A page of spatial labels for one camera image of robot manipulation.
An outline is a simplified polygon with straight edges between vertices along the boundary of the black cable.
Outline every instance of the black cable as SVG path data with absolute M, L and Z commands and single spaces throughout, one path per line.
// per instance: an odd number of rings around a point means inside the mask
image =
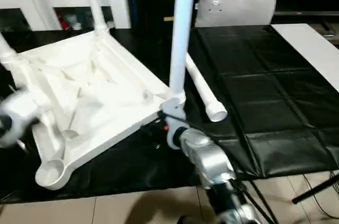
M 258 209 L 258 211 L 261 213 L 261 215 L 264 217 L 264 219 L 269 223 L 269 224 L 276 224 L 277 222 L 274 222 L 266 213 L 265 211 L 260 207 L 260 205 L 258 205 L 258 203 L 254 200 L 254 198 L 249 194 L 248 191 L 246 190 L 242 190 L 240 187 L 238 187 L 238 190 L 240 190 L 241 192 L 243 192 L 248 200 L 250 200 L 250 202 Z
M 170 118 L 173 118 L 175 120 L 178 120 L 178 121 L 181 121 L 183 123 L 186 123 L 188 124 L 189 126 L 191 126 L 192 128 L 195 128 L 197 130 L 200 130 L 202 131 L 206 136 L 210 137 L 211 140 L 217 145 L 219 146 L 225 153 L 226 155 L 231 159 L 232 162 L 236 163 L 236 165 L 239 167 L 239 169 L 242 170 L 242 172 L 246 172 L 245 171 L 245 168 L 241 165 L 241 163 L 238 161 L 238 159 L 231 153 L 229 152 L 225 146 L 223 146 L 220 141 L 217 139 L 217 138 L 227 138 L 229 137 L 229 135 L 222 135 L 222 134 L 215 134 L 213 132 L 210 132 L 210 131 L 207 131 L 205 130 L 203 127 L 193 123 L 193 122 L 189 122 L 185 119 L 182 119 L 182 118 L 179 118 L 179 117 L 176 117 L 174 115 L 171 115 L 171 114 L 167 114 L 167 113 L 164 113 L 163 111 L 159 111 L 158 112 L 158 116 L 160 118 L 165 118 L 165 117 L 170 117 Z M 240 189 L 247 197 L 248 199 L 253 203 L 253 205 L 258 209 L 258 211 L 261 213 L 261 215 L 265 218 L 265 220 L 268 222 L 268 223 L 273 223 L 273 224 L 279 224 L 276 216 L 274 215 L 271 207 L 269 206 L 269 204 L 267 203 L 264 195 L 261 193 L 261 191 L 259 190 L 259 188 L 255 185 L 255 183 L 253 181 L 250 181 L 250 184 L 251 186 L 254 188 L 255 192 L 257 193 L 257 195 L 259 196 L 259 198 L 261 199 L 261 201 L 263 202 L 264 206 L 266 207 L 267 211 L 269 212 L 269 214 L 271 215 L 271 219 L 266 213 L 265 211 L 255 202 L 255 200 L 252 198 L 252 196 L 246 191 L 244 192 L 244 190 Z
M 330 173 L 329 173 L 329 177 L 330 178 L 333 178 L 335 176 L 335 174 L 333 173 L 333 171 L 331 171 Z M 339 182 L 337 182 L 337 183 L 335 183 L 334 185 L 333 185 L 333 189 L 335 190 L 335 192 L 339 195 Z
M 308 187 L 310 188 L 310 190 L 312 190 L 313 187 L 312 187 L 312 185 L 310 184 L 309 180 L 307 179 L 306 175 L 303 175 L 303 177 L 304 177 L 304 179 L 305 179 L 305 181 L 306 181 Z M 317 197 L 316 197 L 315 195 L 313 195 L 313 197 L 314 197 L 314 200 L 316 201 L 317 206 L 319 207 L 320 211 L 321 211 L 324 215 L 326 215 L 327 217 L 329 217 L 329 218 L 331 218 L 331 219 L 339 220 L 339 217 L 332 216 L 332 215 L 328 214 L 327 212 L 325 212 L 325 210 L 322 208 L 322 206 L 321 206 L 320 203 L 318 202 Z

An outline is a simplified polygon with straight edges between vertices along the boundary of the black stand leg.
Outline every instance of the black stand leg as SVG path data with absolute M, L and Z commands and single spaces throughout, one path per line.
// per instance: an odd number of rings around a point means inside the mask
M 297 203 L 309 198 L 310 196 L 313 196 L 313 195 L 319 193 L 320 191 L 323 191 L 324 189 L 332 186 L 333 184 L 337 183 L 338 181 L 339 181 L 339 174 L 331 177 L 327 181 L 324 181 L 323 183 L 321 183 L 318 186 L 314 187 L 313 189 L 305 192 L 304 194 L 297 196 L 296 198 L 292 199 L 292 203 L 297 204 Z

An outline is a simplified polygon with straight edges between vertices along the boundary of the white tube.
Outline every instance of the white tube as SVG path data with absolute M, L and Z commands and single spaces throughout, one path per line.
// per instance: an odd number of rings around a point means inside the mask
M 185 59 L 189 43 L 193 0 L 175 0 L 169 87 L 173 97 L 184 99 Z
M 206 113 L 212 122 L 219 122 L 227 116 L 224 105 L 217 100 L 211 88 L 201 75 L 191 56 L 187 53 L 186 68 L 199 92 L 199 95 L 206 107 Z
M 94 20 L 94 30 L 96 33 L 108 31 L 107 24 L 105 23 L 104 15 L 98 0 L 90 0 L 92 16 Z
M 16 52 L 14 49 L 8 45 L 5 38 L 0 33 L 0 62 L 3 64 L 3 66 L 9 70 L 8 64 L 11 63 L 16 57 Z

